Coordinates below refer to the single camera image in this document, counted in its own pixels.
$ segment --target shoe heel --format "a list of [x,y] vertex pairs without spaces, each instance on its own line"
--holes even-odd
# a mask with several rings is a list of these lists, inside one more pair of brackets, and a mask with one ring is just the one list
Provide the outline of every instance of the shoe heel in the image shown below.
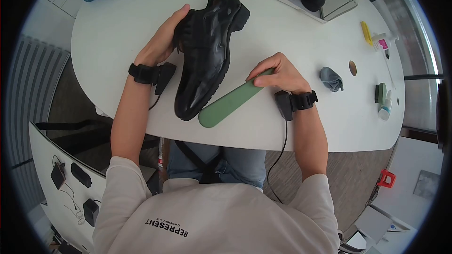
[[232,21],[232,31],[241,31],[249,17],[250,11],[242,4]]

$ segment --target person's left hand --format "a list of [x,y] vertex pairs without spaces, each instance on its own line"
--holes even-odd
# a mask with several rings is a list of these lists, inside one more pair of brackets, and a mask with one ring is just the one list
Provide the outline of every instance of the person's left hand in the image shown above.
[[139,52],[133,64],[136,66],[143,64],[146,66],[155,66],[161,63],[173,52],[174,29],[180,20],[184,19],[190,10],[190,5],[185,4],[181,9],[173,13],[163,25],[155,32],[146,46]]

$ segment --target jeans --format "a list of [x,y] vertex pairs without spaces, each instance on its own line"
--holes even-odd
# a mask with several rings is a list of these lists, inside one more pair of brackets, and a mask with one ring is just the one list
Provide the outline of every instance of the jeans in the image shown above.
[[[188,143],[187,146],[204,162],[210,162],[220,153],[218,146]],[[218,163],[215,173],[224,183],[247,183],[258,188],[265,180],[266,150],[252,150],[224,147],[223,159]],[[170,142],[170,153],[166,172],[170,179],[191,178],[200,180],[202,172],[177,147],[174,140]]]

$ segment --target oval table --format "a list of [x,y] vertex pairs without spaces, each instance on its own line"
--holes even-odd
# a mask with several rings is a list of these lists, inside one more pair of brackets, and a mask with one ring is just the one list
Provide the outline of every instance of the oval table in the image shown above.
[[[391,148],[402,126],[405,105],[404,77],[396,46],[391,59],[364,40],[360,22],[372,33],[389,31],[369,0],[330,22],[318,21],[277,0],[240,0],[251,12],[242,31],[230,38],[230,67],[209,104],[245,82],[258,62],[283,52],[316,91],[316,103],[330,152]],[[189,3],[205,8],[207,0],[95,0],[83,3],[72,32],[71,52],[77,80],[88,98],[114,118],[127,70],[141,48],[171,14]],[[175,75],[150,111],[146,133],[194,143],[227,147],[281,150],[284,119],[274,101],[276,88],[265,88],[213,128],[202,127],[197,117],[185,122],[174,114],[183,54],[168,59],[178,66]],[[350,73],[348,63],[358,74]],[[319,79],[322,67],[343,79],[344,91],[332,93]],[[378,118],[375,85],[392,90],[392,112],[387,122]],[[156,95],[151,95],[151,104]],[[289,123],[287,151],[292,151],[293,124]]]

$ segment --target yellow sponge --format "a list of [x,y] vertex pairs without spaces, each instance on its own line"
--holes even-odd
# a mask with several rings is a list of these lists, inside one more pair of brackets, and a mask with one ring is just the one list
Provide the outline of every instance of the yellow sponge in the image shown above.
[[369,28],[367,27],[366,22],[361,21],[361,28],[363,29],[363,34],[364,34],[364,38],[366,39],[366,42],[370,45],[373,46],[372,43],[372,37],[370,35],[370,31]]

